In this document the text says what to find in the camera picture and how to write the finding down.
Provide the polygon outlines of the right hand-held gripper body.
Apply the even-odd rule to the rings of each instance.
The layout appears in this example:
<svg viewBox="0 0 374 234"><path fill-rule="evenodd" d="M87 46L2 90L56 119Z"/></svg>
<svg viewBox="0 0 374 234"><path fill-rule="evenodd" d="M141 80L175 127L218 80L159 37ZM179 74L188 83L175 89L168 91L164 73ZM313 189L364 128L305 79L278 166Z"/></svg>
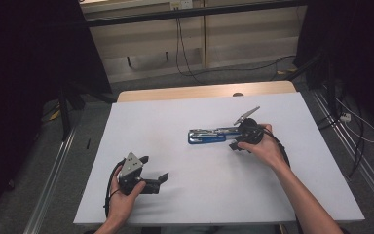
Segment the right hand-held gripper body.
<svg viewBox="0 0 374 234"><path fill-rule="evenodd" d="M264 129L261 125L258 125L254 119L250 118L250 115L259 109L259 106L247 111L243 114L234 125L238 125L238 132L240 133L236 137L236 142L247 142L251 144L258 144L264 135Z"/></svg>

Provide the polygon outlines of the person's right hand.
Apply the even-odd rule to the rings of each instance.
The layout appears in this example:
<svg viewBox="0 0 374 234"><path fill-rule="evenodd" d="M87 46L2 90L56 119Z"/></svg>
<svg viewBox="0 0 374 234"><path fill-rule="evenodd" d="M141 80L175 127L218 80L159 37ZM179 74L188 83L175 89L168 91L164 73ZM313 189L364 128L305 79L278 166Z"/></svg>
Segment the person's right hand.
<svg viewBox="0 0 374 234"><path fill-rule="evenodd" d="M289 166L283 158L279 144L272 137L272 126L270 124L263 124L263 127L267 133L263 135L263 138L259 143L251 144L247 142L239 142L238 147L253 153L275 172L289 169Z"/></svg>

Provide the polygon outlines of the person's lap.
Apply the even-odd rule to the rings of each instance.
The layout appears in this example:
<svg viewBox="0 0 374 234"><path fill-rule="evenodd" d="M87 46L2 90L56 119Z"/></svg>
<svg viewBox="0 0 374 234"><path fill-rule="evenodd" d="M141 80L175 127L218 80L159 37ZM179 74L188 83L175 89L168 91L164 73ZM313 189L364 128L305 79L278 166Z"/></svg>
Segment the person's lap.
<svg viewBox="0 0 374 234"><path fill-rule="evenodd" d="M142 227L141 234L282 234L278 225Z"/></svg>

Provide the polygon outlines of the blue stapler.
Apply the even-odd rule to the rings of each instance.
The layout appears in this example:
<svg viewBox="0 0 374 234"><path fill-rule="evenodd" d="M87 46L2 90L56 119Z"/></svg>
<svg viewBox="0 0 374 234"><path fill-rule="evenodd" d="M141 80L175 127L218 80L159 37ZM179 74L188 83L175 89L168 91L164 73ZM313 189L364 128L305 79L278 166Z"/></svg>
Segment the blue stapler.
<svg viewBox="0 0 374 234"><path fill-rule="evenodd" d="M240 134L237 127L216 129L193 129L188 132L189 144L224 142Z"/></svg>

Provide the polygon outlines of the black horizontal bar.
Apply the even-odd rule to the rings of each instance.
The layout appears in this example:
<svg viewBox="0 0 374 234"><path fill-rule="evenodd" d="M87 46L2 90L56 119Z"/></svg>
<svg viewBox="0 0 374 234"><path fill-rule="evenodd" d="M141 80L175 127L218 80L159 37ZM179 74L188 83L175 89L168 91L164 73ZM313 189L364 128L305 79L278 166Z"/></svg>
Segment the black horizontal bar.
<svg viewBox="0 0 374 234"><path fill-rule="evenodd" d="M148 13L122 17L106 17L98 19L88 19L87 27L99 27L116 24L128 24L155 20L174 20L200 16L211 16L231 13L241 13L250 11L273 10L290 7L306 6L308 0L265 0L257 3L245 3L215 7L202 7L187 10L172 10L158 13Z"/></svg>

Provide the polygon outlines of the black metal stand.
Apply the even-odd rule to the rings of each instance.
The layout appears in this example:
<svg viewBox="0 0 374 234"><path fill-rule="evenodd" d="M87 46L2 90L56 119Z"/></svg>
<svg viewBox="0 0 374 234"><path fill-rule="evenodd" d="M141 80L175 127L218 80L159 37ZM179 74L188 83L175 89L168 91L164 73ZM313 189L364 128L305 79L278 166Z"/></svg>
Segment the black metal stand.
<svg viewBox="0 0 374 234"><path fill-rule="evenodd" d="M93 98L97 98L109 104L117 101L111 94L97 92L77 82L62 84L58 92L58 103L63 127L63 141L66 141L72 132L68 106L71 106L74 110L83 110L86 105L81 94L90 95Z"/></svg>
<svg viewBox="0 0 374 234"><path fill-rule="evenodd" d="M327 107L331 117L337 117L336 107L336 78L334 75L334 64L329 53L320 51L311 59L298 67L295 72L285 77L286 81L293 81L297 77L305 75L307 85L310 89L325 88Z"/></svg>

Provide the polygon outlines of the black curtain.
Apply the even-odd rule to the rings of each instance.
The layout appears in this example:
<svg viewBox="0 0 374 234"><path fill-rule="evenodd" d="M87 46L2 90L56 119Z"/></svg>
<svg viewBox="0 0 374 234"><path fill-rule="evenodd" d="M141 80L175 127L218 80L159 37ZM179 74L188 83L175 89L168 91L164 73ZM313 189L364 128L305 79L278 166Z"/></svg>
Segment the black curtain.
<svg viewBox="0 0 374 234"><path fill-rule="evenodd" d="M312 88L326 80L328 67L355 100L374 116L374 0L307 0L294 64L315 56L308 71Z"/></svg>
<svg viewBox="0 0 374 234"><path fill-rule="evenodd" d="M59 94L111 87L82 0L0 0L0 197Z"/></svg>

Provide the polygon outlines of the aluminium floor rail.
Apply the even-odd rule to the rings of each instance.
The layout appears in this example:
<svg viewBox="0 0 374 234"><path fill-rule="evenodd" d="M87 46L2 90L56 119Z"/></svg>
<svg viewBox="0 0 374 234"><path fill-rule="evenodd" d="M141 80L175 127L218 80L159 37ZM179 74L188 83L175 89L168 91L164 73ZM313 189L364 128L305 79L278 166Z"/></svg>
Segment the aluminium floor rail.
<svg viewBox="0 0 374 234"><path fill-rule="evenodd" d="M75 130L71 130L62 141L55 162L50 170L50 174L45 182L44 188L35 205L32 215L26 224L23 234L39 234L45 219L51 199L56 190L56 185L64 165L65 159L68 156L70 147L75 137Z"/></svg>
<svg viewBox="0 0 374 234"><path fill-rule="evenodd" d="M331 117L325 93L312 91L315 102L322 112L317 120L321 131L331 131L344 146L352 162L344 173L347 182L354 179L354 175L361 175L374 194L374 166L370 163L370 150L374 146L374 123L367 120L358 105L350 105L347 98L336 97L337 117ZM340 120L341 113L350 113L349 123Z"/></svg>

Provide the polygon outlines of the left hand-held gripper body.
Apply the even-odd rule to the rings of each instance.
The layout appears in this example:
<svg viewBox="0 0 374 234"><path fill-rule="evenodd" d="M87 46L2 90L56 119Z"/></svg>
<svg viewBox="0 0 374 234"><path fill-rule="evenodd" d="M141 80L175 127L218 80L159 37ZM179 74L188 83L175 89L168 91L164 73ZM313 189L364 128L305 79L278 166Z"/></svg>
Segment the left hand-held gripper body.
<svg viewBox="0 0 374 234"><path fill-rule="evenodd" d="M139 158L132 152L125 159L124 165L118 175L120 189L125 195L131 194L135 186L142 181L140 174L143 165L139 161Z"/></svg>

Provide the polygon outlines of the light wooden table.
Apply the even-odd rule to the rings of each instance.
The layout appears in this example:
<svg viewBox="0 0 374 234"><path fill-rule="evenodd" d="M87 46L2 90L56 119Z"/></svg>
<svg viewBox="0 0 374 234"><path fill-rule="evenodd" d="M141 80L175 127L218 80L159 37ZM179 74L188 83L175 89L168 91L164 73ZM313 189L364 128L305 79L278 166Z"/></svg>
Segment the light wooden table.
<svg viewBox="0 0 374 234"><path fill-rule="evenodd" d="M118 95L117 101L132 102L185 98L244 97L295 92L296 88L290 81L269 81L124 91Z"/></svg>

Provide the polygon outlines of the beige wooden cabinet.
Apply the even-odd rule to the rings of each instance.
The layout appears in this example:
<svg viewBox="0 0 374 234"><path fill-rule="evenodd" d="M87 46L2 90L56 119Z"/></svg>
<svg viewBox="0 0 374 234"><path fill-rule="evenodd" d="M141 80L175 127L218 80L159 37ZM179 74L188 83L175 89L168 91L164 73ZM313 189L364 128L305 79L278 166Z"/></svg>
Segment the beige wooden cabinet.
<svg viewBox="0 0 374 234"><path fill-rule="evenodd" d="M172 11L171 0L79 0L86 20ZM193 8L265 0L193 0ZM293 56L307 6L93 27L111 83Z"/></svg>

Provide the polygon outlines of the white wall socket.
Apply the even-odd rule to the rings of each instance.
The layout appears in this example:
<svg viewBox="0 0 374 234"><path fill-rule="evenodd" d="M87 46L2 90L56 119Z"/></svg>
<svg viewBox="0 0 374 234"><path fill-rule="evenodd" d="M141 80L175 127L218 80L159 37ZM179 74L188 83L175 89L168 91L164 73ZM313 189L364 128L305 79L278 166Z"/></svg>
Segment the white wall socket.
<svg viewBox="0 0 374 234"><path fill-rule="evenodd" d="M192 9L193 0L171 0L169 5L172 10Z"/></svg>

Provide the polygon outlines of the person's left hand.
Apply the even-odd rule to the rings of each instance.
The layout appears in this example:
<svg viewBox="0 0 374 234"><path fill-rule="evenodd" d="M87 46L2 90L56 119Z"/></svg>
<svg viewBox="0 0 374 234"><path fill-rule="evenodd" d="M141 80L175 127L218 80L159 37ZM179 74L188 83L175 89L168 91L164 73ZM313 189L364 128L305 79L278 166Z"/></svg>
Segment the person's left hand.
<svg viewBox="0 0 374 234"><path fill-rule="evenodd" d="M112 221L115 224L123 225L130 217L135 200L144 189L146 183L141 181L135 186L129 195L124 194L121 190L119 180L117 179L121 169L122 167L119 166L112 175L109 195L109 214L107 220Z"/></svg>

